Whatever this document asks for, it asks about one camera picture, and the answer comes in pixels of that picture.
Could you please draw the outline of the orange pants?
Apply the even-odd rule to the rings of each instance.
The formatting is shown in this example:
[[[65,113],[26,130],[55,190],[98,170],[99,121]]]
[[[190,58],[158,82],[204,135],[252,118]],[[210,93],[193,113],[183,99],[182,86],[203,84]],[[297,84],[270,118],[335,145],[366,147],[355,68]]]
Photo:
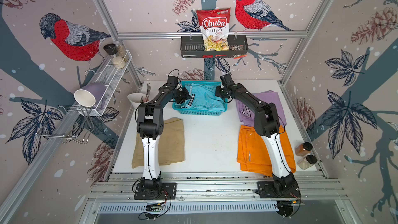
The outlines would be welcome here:
[[[294,153],[288,135],[282,126],[280,130],[283,131],[280,135],[280,142],[287,164],[292,173],[295,173]],[[254,127],[245,125],[240,127],[237,162],[240,163],[242,171],[258,173],[268,177],[272,176],[272,163],[266,145],[256,133]]]

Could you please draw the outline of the beige pants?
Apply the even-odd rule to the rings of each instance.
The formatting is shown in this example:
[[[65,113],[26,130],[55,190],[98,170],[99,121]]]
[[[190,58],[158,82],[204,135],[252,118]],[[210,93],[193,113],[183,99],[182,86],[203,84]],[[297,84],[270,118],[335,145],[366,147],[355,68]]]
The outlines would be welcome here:
[[[183,120],[171,118],[164,121],[164,130],[159,140],[159,165],[168,166],[172,163],[185,161],[185,138]],[[132,168],[144,165],[144,146],[139,134],[136,135]]]

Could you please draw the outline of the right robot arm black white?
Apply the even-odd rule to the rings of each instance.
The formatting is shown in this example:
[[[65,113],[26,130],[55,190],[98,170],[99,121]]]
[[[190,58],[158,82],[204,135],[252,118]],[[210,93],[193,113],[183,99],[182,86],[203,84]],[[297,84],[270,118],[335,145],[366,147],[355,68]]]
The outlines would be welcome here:
[[[222,75],[220,79],[222,85],[217,87],[216,96],[239,100],[254,112],[254,129],[265,143],[271,160],[275,195],[301,197],[280,142],[280,122],[275,104],[259,100],[242,84],[236,84],[231,74]]]

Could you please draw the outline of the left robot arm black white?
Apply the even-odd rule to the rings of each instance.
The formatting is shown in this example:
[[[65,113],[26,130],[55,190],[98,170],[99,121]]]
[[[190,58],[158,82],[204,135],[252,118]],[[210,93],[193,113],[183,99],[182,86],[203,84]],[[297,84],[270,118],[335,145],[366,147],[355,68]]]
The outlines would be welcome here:
[[[170,101],[182,104],[189,99],[191,96],[187,89],[182,88],[180,79],[169,76],[167,83],[159,88],[158,94],[149,102],[140,104],[137,109],[137,133],[144,148],[144,171],[140,186],[145,191],[158,194],[163,191],[159,165],[159,140],[164,130],[163,109]]]

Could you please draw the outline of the purple pants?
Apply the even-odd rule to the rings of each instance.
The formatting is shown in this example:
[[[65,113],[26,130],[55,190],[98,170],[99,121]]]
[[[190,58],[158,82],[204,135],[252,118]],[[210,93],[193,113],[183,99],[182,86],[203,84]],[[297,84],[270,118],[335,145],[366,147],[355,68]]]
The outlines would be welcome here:
[[[280,119],[279,121],[281,122],[281,126],[283,127],[287,125],[284,109],[277,92],[269,90],[261,93],[254,93],[254,96],[261,101],[265,101],[266,103],[274,103],[277,108],[277,114],[278,118]],[[255,120],[254,112],[244,103],[238,100],[236,100],[236,107],[240,122],[242,122],[245,126],[253,127]]]

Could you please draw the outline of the teal pants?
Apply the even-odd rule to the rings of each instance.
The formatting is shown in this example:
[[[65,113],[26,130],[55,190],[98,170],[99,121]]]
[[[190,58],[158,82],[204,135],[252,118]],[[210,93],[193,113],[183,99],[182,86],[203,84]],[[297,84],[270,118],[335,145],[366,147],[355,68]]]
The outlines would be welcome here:
[[[191,97],[193,97],[193,102],[191,108],[193,110],[203,110],[212,112],[224,112],[226,110],[224,101],[220,97],[215,96],[217,85],[203,85],[203,84],[191,84],[185,86],[187,88]]]

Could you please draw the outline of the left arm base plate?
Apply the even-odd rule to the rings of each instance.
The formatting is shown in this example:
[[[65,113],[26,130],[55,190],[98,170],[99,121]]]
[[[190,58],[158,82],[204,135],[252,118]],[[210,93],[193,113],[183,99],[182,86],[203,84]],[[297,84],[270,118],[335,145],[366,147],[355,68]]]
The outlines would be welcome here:
[[[134,190],[134,200],[174,200],[176,191],[176,183],[162,183],[161,186],[155,184],[155,189],[138,183]]]

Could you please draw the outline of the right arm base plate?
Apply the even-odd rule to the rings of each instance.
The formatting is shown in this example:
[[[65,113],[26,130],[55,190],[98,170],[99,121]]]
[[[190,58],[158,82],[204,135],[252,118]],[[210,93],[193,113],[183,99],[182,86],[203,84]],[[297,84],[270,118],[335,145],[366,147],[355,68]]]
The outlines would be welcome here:
[[[281,181],[259,181],[255,193],[262,199],[301,198],[301,192],[296,181],[288,184]]]

